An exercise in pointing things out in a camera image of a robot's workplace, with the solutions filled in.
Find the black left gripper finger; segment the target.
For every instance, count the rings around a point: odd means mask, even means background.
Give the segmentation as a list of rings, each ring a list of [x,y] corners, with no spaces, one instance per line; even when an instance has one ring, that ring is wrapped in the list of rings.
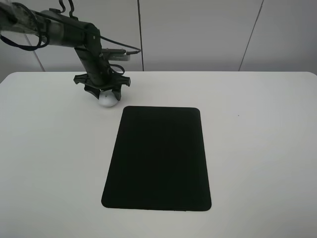
[[[102,100],[120,101],[121,100],[121,86],[107,87],[103,89]]]

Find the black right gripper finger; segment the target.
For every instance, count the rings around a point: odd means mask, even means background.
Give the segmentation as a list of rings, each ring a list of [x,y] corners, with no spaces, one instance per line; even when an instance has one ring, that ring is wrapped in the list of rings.
[[[95,98],[99,99],[99,96],[100,96],[100,89],[96,89],[94,87],[91,87],[91,86],[88,86],[88,85],[85,85],[84,86],[84,90],[88,93],[90,93],[91,95],[93,95]]]

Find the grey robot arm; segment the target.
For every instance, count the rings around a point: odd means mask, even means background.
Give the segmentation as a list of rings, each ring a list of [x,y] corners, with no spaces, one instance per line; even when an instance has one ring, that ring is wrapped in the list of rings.
[[[83,84],[84,90],[97,99],[109,95],[120,101],[121,87],[130,86],[131,80],[124,76],[124,70],[115,71],[116,65],[110,61],[127,60],[131,53],[125,49],[102,48],[103,37],[94,24],[78,20],[72,10],[68,16],[62,13],[53,8],[36,12],[19,2],[1,3],[0,30],[35,35],[39,41],[35,46],[27,46],[5,36],[0,39],[25,51],[35,51],[47,45],[73,48],[86,71],[74,77],[75,84]]]

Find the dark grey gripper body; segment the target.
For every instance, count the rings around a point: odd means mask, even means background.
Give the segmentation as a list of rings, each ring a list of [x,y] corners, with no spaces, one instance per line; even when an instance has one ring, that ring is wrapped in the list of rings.
[[[75,51],[86,70],[85,74],[74,77],[75,84],[84,84],[103,90],[107,87],[130,86],[131,79],[116,72],[112,64],[102,54],[101,41],[97,37],[87,37],[87,42]]]

